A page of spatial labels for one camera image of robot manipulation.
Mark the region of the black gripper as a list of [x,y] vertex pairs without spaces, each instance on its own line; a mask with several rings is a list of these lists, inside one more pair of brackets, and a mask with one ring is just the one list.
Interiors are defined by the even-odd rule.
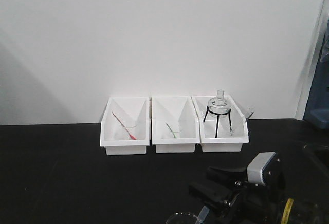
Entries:
[[[265,185],[247,181],[247,169],[206,169],[206,178],[217,184],[189,184],[189,194],[215,215],[215,223],[280,223],[285,204],[285,179],[280,157],[274,157],[264,172]],[[288,223],[318,223],[319,207],[294,200]]]

